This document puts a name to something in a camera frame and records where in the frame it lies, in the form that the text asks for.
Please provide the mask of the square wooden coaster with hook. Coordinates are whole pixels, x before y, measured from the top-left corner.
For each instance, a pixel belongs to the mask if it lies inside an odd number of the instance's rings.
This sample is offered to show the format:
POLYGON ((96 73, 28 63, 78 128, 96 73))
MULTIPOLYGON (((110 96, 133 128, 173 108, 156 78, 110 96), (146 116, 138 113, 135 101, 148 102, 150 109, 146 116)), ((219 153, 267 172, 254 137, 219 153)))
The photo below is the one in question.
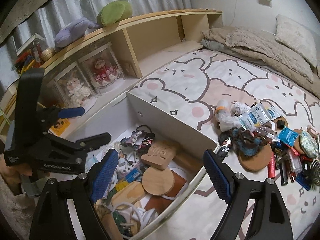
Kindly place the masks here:
POLYGON ((147 154, 141 156, 144 164, 164 170, 176 156, 180 144, 174 141, 161 140, 154 142, 149 148, 147 154))

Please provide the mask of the white bunny doll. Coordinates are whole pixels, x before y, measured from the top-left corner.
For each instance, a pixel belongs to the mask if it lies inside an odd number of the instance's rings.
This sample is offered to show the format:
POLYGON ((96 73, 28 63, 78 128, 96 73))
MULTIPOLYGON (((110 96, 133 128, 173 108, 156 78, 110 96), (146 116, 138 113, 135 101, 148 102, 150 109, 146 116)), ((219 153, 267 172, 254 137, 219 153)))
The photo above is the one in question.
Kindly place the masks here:
POLYGON ((66 88, 72 107, 81 107, 92 97, 91 89, 86 85, 83 76, 76 70, 71 72, 71 77, 67 80, 66 88))

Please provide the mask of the wooden bedside shelf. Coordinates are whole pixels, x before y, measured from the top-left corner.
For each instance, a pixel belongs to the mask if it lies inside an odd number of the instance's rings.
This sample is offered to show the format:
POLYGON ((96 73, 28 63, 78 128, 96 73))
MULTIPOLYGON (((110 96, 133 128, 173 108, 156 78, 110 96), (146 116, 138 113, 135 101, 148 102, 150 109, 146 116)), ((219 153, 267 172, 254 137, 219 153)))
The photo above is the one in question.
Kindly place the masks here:
POLYGON ((42 65, 44 69, 40 106, 71 107, 66 88, 76 70, 92 91, 85 114, 71 118, 57 129, 67 137, 106 104, 129 90, 142 78, 183 55, 201 48, 201 31, 222 25, 222 11, 212 9, 170 10, 122 20, 98 29, 62 49, 42 65), (120 71, 112 84, 101 86, 94 78, 99 59, 120 71))

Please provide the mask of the red pen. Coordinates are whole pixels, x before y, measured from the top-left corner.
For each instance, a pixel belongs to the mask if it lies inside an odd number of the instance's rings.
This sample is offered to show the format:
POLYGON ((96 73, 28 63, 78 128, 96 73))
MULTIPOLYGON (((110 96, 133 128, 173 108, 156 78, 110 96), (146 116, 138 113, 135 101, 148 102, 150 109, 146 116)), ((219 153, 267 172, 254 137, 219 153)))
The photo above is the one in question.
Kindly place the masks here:
POLYGON ((268 163, 268 178, 275 178, 276 177, 276 163, 275 163, 275 158, 274 154, 271 154, 271 159, 270 162, 268 163))

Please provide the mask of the doll in red dress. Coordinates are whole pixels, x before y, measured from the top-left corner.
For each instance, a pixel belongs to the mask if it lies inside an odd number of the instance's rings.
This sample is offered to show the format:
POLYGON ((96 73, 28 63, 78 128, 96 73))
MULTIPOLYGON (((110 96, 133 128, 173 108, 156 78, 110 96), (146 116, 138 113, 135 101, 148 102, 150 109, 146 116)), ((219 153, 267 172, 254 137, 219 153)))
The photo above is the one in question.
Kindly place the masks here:
POLYGON ((99 85, 108 86, 116 81, 116 79, 120 76, 120 71, 109 61, 99 59, 95 62, 93 74, 95 81, 97 81, 99 85))

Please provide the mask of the round plain cork coaster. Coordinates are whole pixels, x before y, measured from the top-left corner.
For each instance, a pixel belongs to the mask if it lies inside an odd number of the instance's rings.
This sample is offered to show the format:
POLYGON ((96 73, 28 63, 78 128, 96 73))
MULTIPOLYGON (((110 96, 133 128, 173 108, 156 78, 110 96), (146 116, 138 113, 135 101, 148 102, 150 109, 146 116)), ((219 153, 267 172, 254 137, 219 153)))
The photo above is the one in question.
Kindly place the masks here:
POLYGON ((245 156, 242 152, 238 154, 238 160, 240 165, 251 172, 257 172, 265 168, 272 157, 272 148, 270 144, 267 144, 263 149, 252 157, 245 156))

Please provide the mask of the white storage box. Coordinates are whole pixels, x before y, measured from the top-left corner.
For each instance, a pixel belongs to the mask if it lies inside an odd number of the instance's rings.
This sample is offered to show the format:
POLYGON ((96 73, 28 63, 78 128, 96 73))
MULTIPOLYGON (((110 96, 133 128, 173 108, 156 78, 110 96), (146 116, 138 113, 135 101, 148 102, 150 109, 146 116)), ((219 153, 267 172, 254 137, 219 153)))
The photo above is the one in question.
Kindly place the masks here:
POLYGON ((200 103, 166 112, 158 101, 157 96, 142 99, 125 92, 102 109, 72 119, 62 137, 76 141, 110 133, 111 141, 92 155, 101 159, 115 148, 119 171, 127 173, 130 166, 140 170, 139 178, 110 202, 111 210, 128 224, 137 216, 140 230, 135 239, 208 239, 211 232, 205 232, 194 192, 206 174, 202 156, 217 143, 196 128, 200 103))

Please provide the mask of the red clear plastic case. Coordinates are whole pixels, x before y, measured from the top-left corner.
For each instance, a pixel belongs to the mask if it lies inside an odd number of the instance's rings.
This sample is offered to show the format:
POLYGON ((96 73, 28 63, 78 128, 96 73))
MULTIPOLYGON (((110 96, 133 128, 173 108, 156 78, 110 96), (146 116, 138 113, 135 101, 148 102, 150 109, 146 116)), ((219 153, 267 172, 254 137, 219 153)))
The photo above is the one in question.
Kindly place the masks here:
POLYGON ((302 172, 302 163, 299 156, 295 155, 292 149, 287 149, 287 157, 291 171, 296 175, 300 174, 302 172))

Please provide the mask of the purple plush toy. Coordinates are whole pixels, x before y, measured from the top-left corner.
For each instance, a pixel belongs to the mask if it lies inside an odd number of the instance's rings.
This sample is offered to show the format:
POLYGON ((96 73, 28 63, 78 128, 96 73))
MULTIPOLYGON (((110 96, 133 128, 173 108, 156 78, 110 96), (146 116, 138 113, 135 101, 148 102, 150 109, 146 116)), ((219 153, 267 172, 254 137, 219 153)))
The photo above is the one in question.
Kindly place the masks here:
POLYGON ((74 20, 57 33, 54 39, 55 47, 65 48, 76 40, 84 37, 87 29, 99 29, 99 27, 99 24, 85 17, 74 20))

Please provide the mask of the silver foil packet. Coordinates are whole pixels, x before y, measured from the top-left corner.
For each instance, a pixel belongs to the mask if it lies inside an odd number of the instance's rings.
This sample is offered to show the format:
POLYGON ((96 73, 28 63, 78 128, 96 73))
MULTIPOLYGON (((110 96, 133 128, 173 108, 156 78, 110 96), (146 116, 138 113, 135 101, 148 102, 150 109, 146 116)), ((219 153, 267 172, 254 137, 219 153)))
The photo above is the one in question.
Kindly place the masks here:
POLYGON ((301 131, 299 143, 300 147, 309 158, 319 158, 318 144, 307 131, 301 131))

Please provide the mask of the white blue wipes packet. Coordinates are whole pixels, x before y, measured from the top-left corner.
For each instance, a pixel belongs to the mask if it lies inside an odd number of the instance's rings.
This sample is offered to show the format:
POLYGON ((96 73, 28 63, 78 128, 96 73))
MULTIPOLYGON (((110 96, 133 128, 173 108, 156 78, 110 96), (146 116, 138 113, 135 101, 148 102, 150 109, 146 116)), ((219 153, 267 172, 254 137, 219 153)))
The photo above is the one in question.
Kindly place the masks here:
POLYGON ((265 107, 262 103, 257 103, 239 116, 239 121, 244 129, 253 131, 255 127, 263 126, 279 117, 280 113, 273 106, 265 107))

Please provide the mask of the green plush toy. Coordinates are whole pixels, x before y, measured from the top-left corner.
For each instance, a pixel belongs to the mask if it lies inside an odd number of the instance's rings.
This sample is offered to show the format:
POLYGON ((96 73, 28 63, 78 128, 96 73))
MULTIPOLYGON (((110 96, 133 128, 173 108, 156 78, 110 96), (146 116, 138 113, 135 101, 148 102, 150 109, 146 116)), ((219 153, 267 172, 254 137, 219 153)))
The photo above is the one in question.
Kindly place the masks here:
POLYGON ((132 17, 128 1, 114 1, 105 5, 97 15, 97 23, 104 27, 132 17))

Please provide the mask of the grey curtain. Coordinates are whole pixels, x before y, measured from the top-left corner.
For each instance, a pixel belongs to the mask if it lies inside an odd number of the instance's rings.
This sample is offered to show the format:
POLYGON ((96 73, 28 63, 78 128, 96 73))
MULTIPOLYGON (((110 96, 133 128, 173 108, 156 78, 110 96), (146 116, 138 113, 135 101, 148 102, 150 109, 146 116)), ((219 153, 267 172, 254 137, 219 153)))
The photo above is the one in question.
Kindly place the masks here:
MULTIPOLYGON (((13 70, 16 51, 34 33, 44 37, 48 46, 54 45, 54 37, 65 25, 73 20, 86 17, 95 20, 103 6, 119 0, 51 0, 37 9, 21 23, 1 44, 1 87, 7 89, 17 80, 13 70)), ((133 15, 151 12, 190 9, 190 0, 122 0, 132 5, 133 15)))

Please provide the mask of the beige folded blanket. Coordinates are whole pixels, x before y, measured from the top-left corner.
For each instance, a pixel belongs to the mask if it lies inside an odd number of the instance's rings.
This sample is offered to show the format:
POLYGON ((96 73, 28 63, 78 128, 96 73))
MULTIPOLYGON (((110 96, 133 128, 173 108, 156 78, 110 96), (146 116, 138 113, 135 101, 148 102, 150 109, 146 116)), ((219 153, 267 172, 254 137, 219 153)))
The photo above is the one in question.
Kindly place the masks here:
POLYGON ((211 28, 201 31, 201 43, 208 49, 269 66, 300 87, 319 97, 319 77, 297 52, 278 43, 265 31, 249 28, 211 28))

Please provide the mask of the small fluffy beige pillow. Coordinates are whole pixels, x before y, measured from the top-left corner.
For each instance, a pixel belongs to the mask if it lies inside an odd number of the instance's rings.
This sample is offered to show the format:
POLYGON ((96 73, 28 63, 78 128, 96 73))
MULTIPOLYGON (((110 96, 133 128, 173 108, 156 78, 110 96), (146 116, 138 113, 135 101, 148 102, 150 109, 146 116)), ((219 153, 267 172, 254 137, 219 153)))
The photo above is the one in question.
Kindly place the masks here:
POLYGON ((284 15, 277 15, 275 39, 298 53, 313 67, 317 67, 317 50, 313 35, 299 23, 284 15))

